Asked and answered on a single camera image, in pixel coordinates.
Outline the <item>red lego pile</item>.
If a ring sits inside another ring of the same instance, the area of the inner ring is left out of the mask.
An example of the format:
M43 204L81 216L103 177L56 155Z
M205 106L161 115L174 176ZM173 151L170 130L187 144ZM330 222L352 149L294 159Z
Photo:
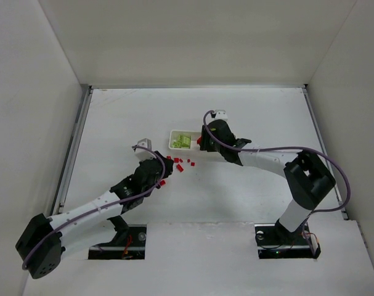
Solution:
M194 167L196 165L196 162L190 158L172 157L170 155L167 155L166 158L173 161L176 171L180 173L183 172L187 166Z

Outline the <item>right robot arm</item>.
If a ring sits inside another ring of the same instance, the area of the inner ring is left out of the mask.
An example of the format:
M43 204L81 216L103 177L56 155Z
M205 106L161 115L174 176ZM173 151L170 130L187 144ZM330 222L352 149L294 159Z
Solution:
M315 152L264 152L249 139L236 138L224 120L214 120L201 129L200 150L217 152L223 159L242 167L259 168L286 179L292 200L275 222L282 242L302 232L304 220L334 188L336 181Z

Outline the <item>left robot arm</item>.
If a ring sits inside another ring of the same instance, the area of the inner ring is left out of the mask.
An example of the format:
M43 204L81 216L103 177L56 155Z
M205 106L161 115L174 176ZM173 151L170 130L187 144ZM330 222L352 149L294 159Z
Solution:
M123 214L135 209L173 173L174 162L159 151L101 196L68 212L31 218L15 249L33 279L53 272L61 260L86 247L119 244L129 231Z

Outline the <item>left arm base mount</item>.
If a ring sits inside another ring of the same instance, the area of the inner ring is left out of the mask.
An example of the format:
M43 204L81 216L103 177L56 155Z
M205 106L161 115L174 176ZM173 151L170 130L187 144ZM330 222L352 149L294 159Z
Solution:
M127 224L121 216L109 218L112 239L89 248L88 260L144 260L146 224Z

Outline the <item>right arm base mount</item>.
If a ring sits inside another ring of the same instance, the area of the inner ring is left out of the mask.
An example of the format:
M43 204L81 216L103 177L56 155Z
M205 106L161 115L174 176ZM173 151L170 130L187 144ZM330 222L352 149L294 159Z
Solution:
M259 259L318 259L321 254L320 242L308 224L295 232L276 224L256 224L254 231Z

